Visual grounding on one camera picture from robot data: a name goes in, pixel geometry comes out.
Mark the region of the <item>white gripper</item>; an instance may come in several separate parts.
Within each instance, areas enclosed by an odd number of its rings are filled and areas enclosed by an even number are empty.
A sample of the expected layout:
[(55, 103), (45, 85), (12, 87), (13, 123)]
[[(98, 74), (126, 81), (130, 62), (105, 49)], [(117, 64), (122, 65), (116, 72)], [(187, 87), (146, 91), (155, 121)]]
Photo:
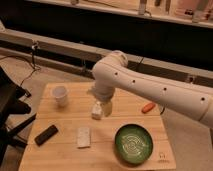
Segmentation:
[(113, 104), (110, 100), (114, 96), (115, 88), (103, 84), (94, 84), (89, 89), (89, 92), (98, 101), (103, 102), (101, 104), (102, 112), (105, 117), (108, 117), (112, 113)]

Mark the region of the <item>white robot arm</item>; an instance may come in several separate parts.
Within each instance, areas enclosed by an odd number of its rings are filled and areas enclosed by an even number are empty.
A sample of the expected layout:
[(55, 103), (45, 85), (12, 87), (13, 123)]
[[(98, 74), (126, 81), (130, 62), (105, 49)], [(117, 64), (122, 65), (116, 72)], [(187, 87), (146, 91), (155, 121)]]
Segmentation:
[(98, 101), (110, 101), (120, 88), (213, 129), (213, 88), (141, 74), (127, 65), (127, 56), (115, 50), (93, 66), (92, 93)]

